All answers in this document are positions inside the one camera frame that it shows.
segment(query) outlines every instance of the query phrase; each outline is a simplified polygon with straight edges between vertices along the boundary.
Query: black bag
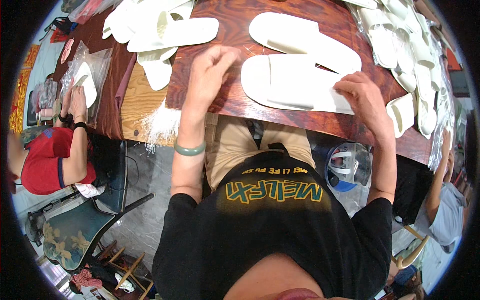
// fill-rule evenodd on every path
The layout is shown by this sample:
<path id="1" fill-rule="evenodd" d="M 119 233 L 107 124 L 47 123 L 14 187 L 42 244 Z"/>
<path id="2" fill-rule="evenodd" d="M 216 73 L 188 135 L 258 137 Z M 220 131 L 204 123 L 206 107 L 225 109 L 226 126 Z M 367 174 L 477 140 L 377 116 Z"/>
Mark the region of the black bag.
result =
<path id="1" fill-rule="evenodd" d="M 52 29 L 53 26 L 57 27 L 60 31 L 62 31 L 65 35 L 68 35 L 70 33 L 70 28 L 72 27 L 73 23 L 70 21 L 68 17 L 56 17 L 50 25 L 48 25 L 43 31 L 45 31 L 45 35 L 43 38 L 39 40 L 43 40 L 50 29 Z"/>

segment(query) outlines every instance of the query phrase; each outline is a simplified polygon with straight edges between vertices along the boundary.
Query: wooden table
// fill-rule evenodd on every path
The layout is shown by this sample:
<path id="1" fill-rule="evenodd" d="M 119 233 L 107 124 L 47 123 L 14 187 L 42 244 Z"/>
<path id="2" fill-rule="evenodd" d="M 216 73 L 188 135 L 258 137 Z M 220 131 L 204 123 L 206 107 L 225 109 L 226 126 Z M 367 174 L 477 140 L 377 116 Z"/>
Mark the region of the wooden table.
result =
<path id="1" fill-rule="evenodd" d="M 213 44 L 237 47 L 242 50 L 245 59 L 254 54 L 278 53 L 257 44 L 248 33 L 250 22 L 262 12 L 288 13 L 317 21 L 322 33 L 342 42 L 360 55 L 362 71 L 379 85 L 385 103 L 406 94 L 394 80 L 389 70 L 374 65 L 372 49 L 366 39 L 358 32 L 350 11 L 342 1 L 208 0 L 199 1 L 193 9 L 192 18 L 217 18 L 220 23 L 218 34 L 210 43 L 179 48 L 168 86 L 166 107 L 181 109 L 188 86 L 188 76 L 186 74 L 190 72 L 192 60 L 197 54 Z M 364 144 L 373 144 L 372 133 L 356 116 L 319 111 L 281 110 L 256 103 L 245 95 L 241 87 L 240 68 L 241 64 L 231 68 L 228 79 L 222 86 L 209 112 L 276 122 L 325 132 Z M 416 130 L 416 127 L 414 125 L 396 140 L 397 153 L 427 164 L 432 142 L 426 140 Z"/>

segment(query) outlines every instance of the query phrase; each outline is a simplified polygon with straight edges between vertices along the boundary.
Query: floral chair cushion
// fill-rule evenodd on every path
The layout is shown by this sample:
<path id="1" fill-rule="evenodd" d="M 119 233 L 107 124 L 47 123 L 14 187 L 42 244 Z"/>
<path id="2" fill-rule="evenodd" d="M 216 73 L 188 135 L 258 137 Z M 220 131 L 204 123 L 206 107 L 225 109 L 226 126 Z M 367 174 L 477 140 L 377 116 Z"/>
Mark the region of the floral chair cushion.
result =
<path id="1" fill-rule="evenodd" d="M 45 256 L 65 270 L 80 266 L 93 239 L 115 215 L 100 211 L 93 200 L 54 216 L 43 225 Z"/>

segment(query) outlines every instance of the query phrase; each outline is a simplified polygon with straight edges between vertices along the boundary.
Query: white t-shirt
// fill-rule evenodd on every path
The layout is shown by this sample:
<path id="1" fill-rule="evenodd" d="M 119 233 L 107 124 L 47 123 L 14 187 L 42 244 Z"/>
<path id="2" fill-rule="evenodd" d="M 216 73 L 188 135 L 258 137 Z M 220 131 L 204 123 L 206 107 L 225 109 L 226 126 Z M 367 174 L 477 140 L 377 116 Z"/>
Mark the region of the white t-shirt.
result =
<path id="1" fill-rule="evenodd" d="M 443 183 L 440 191 L 440 205 L 435 220 L 430 225 L 425 200 L 420 207 L 415 227 L 434 238 L 440 245 L 447 246 L 462 234 L 463 208 L 467 206 L 465 197 L 450 183 Z"/>

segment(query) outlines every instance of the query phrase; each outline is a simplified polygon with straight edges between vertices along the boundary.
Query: jade bangle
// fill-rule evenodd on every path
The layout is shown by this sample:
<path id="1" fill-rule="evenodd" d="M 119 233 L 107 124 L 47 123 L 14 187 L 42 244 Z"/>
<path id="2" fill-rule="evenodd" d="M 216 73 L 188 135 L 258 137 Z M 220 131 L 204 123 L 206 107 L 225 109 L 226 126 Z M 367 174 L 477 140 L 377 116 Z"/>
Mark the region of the jade bangle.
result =
<path id="1" fill-rule="evenodd" d="M 203 141 L 200 146 L 195 148 L 183 148 L 177 144 L 177 139 L 173 142 L 173 149 L 183 156 L 195 156 L 202 153 L 205 150 L 206 143 Z"/>

